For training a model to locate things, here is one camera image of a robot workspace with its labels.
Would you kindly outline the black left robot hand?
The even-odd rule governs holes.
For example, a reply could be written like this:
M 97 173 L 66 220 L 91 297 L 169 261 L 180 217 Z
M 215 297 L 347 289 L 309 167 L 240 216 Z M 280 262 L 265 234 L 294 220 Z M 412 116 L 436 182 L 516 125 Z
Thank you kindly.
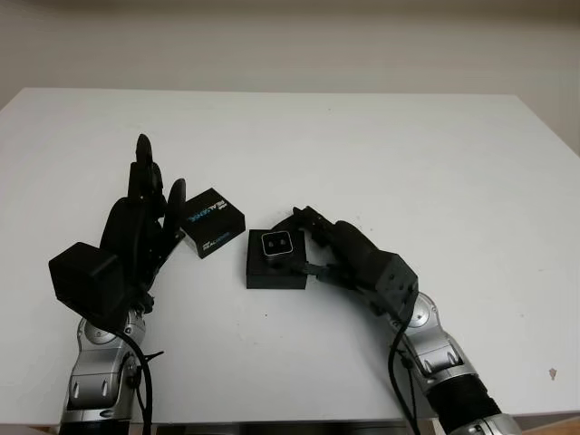
M 124 291 L 130 308 L 152 311 L 150 289 L 161 267 L 185 233 L 180 218 L 186 202 L 186 181 L 177 179 L 167 196 L 150 139 L 140 134 L 136 159 L 130 164 L 128 192 L 113 205 L 100 247 L 122 262 Z

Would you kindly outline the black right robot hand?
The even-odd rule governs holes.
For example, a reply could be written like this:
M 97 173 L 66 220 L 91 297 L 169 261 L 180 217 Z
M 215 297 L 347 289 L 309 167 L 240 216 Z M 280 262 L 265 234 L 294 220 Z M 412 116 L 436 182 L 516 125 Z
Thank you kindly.
M 376 314 L 402 318 L 406 266 L 399 255 L 380 250 L 354 225 L 343 220 L 332 223 L 310 207 L 294 208 L 293 214 L 274 229 L 306 231 L 320 247 L 330 248 L 336 260 L 318 266 L 284 256 L 275 261 L 277 265 L 353 290 L 363 295 Z

